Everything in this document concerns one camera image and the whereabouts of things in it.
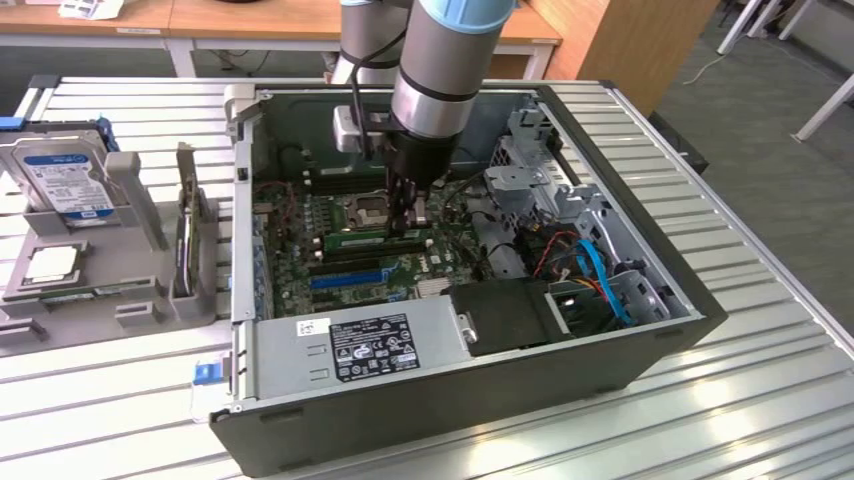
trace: metal rail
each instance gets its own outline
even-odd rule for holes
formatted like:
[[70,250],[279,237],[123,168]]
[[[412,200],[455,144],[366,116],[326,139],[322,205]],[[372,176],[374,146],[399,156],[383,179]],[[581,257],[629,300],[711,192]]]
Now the metal rail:
[[[219,106],[223,88],[234,82],[66,78],[40,118],[111,118],[123,149],[142,150],[143,182],[164,201],[178,183],[172,150],[178,141],[192,144],[206,194],[228,202],[234,158]],[[619,92],[595,82],[555,83],[554,88],[730,319],[623,391],[282,479],[851,475],[850,336]],[[566,156],[582,179],[590,179],[571,152]],[[8,179],[0,180],[0,195],[5,281],[26,226],[13,215],[23,203]],[[226,203],[220,213],[223,292],[230,209]],[[227,318],[227,294],[222,297],[219,315]],[[227,349],[230,341],[222,321],[1,358],[0,478],[242,478],[208,427],[190,416],[192,365],[200,355]]]

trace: barcode label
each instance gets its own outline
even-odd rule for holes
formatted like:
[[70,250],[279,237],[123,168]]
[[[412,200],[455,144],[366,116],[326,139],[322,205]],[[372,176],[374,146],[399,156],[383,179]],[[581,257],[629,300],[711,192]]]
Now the barcode label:
[[136,35],[160,35],[160,30],[156,28],[116,28],[116,32]]
[[332,320],[328,318],[312,318],[311,320],[300,320],[299,322],[296,322],[296,336],[304,337],[307,335],[330,333],[330,323],[332,323]]

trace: sticker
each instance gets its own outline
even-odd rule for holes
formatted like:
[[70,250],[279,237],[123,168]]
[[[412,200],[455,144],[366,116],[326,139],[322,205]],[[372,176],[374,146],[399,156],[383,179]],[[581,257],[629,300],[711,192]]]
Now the sticker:
[[330,340],[342,382],[420,367],[404,314],[331,325]]
[[63,295],[62,297],[40,298],[39,301],[50,305],[52,303],[75,302],[78,300],[91,300],[94,298],[95,295],[92,295],[91,293],[78,293],[74,295]]
[[319,333],[330,333],[328,318],[312,318],[311,320],[300,320],[296,322],[296,336],[318,335]]
[[91,177],[90,157],[82,154],[40,155],[24,157],[24,163],[54,209],[66,217],[91,220],[112,214],[104,185]]
[[116,28],[119,33],[132,33],[135,35],[160,35],[158,28]]

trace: blue pcie slot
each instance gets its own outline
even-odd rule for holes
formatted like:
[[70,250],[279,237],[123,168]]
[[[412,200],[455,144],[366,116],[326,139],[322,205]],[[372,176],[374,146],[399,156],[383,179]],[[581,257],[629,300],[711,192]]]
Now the blue pcie slot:
[[383,271],[358,272],[335,277],[312,278],[310,288],[319,290],[322,288],[352,287],[355,285],[366,285],[368,283],[383,283],[388,275],[383,275]]

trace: blue hard drive label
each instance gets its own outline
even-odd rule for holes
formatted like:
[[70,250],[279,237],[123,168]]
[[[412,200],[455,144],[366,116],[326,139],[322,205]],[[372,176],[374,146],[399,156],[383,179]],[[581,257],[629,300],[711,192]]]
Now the blue hard drive label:
[[114,213],[104,185],[83,154],[24,157],[31,178],[54,209],[72,220],[98,220]]
[[332,324],[330,340],[342,382],[420,367],[404,314]]

